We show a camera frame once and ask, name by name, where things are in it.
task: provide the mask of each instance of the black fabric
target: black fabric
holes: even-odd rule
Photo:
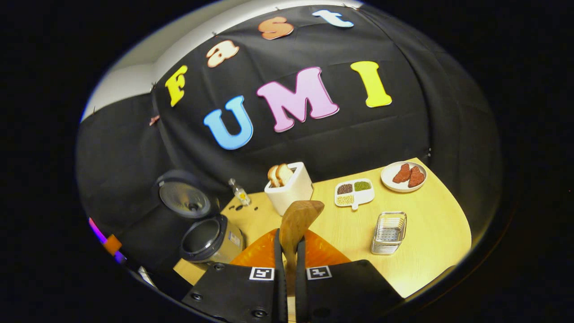
[[[354,26],[338,28],[312,15],[321,9],[341,13]],[[258,25],[276,16],[287,18],[293,33],[263,39]],[[239,52],[209,68],[205,55],[223,40],[232,40]],[[350,68],[365,60],[379,64],[378,74],[393,98],[390,105],[365,105],[364,84]],[[184,64],[185,94],[171,107],[165,82]],[[257,89],[277,81],[294,91],[297,73],[314,66],[321,68],[339,111],[322,119],[307,117],[304,123],[295,120],[292,129],[275,132],[269,105]],[[221,109],[227,130],[238,133],[225,104],[239,95],[254,132],[246,145],[226,150],[203,120]],[[150,127],[157,114],[161,118]],[[225,206],[232,198],[230,178],[248,193],[259,192],[274,164],[304,162],[317,182],[413,157],[451,191],[476,241],[497,208],[502,173],[494,118],[478,86],[439,45],[378,9],[303,6],[225,30],[174,64],[151,94],[113,103],[84,120],[77,177],[86,213],[102,232],[115,234],[122,252],[147,269],[170,272],[191,223],[151,192],[167,170],[193,173]]]

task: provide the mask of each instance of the pink letter m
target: pink letter m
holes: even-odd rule
[[[275,118],[275,131],[289,130],[295,124],[293,119],[287,117],[285,110],[289,111],[299,121],[305,122],[307,118],[307,100],[311,104],[311,118],[321,119],[331,116],[339,111],[321,81],[321,68],[309,67],[297,73],[295,93],[277,82],[270,82],[257,90],[257,95],[264,97]]]

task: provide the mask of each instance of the wooden table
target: wooden table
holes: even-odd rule
[[[422,164],[418,158],[408,161]],[[461,261],[470,250],[470,227],[455,198],[428,167],[425,184],[411,193],[396,193],[384,186],[381,181],[383,168],[313,183],[315,190],[311,199],[322,201],[325,209],[309,229],[352,261],[370,261],[406,298]],[[335,186],[359,178],[372,181],[374,200],[359,205],[355,212],[350,206],[336,206],[333,201]],[[281,225],[281,216],[264,192],[249,196],[250,206],[239,211],[229,210],[232,205],[240,205],[233,199],[222,211],[244,232],[247,245]],[[393,255],[373,255],[370,246],[377,218],[381,212],[391,211],[407,214],[405,239]],[[183,259],[173,269],[191,284],[195,284],[204,272]]]

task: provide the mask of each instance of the seed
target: seed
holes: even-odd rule
[[[337,189],[337,194],[345,194],[345,193],[350,193],[352,191],[353,191],[353,185],[343,184],[343,185],[339,186],[339,189]]]
[[[355,191],[364,191],[371,188],[368,182],[355,182]]]
[[[355,198],[353,197],[353,195],[342,195],[337,197],[337,204],[340,205],[349,205],[352,204],[355,201]]]

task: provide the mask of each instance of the white wall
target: white wall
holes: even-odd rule
[[[234,4],[236,6],[229,9],[230,5]],[[243,21],[275,11],[277,8],[286,9],[308,5],[346,5],[359,8],[362,3],[355,0],[226,0],[202,7],[154,33],[121,58],[92,93],[84,109],[82,121],[89,117],[94,109],[97,111],[122,99],[149,93],[152,83],[158,81],[187,53],[213,37],[213,32],[220,33]],[[199,26],[187,23],[194,21],[198,16],[205,17],[205,15],[212,18]],[[192,28],[192,30],[167,48],[157,60],[145,63],[145,60],[154,60],[158,55],[158,53],[152,53],[145,56],[143,54],[146,52],[145,48],[157,47],[158,44],[161,46],[161,41],[165,42],[166,33],[183,34],[185,28],[188,30]]]

